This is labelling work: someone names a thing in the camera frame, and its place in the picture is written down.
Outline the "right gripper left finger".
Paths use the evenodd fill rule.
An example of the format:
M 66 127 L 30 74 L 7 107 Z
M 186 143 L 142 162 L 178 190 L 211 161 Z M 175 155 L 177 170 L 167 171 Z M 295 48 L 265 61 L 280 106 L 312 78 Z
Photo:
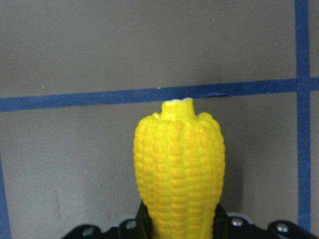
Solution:
M 135 221 L 137 239 L 152 239 L 152 220 L 143 201 L 139 205 Z

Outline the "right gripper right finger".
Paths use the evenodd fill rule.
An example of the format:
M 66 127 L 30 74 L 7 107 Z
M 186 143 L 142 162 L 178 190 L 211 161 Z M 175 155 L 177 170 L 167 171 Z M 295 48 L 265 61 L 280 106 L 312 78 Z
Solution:
M 213 221 L 213 238 L 226 239 L 227 238 L 227 213 L 221 204 L 218 204 L 215 209 L 215 217 Z

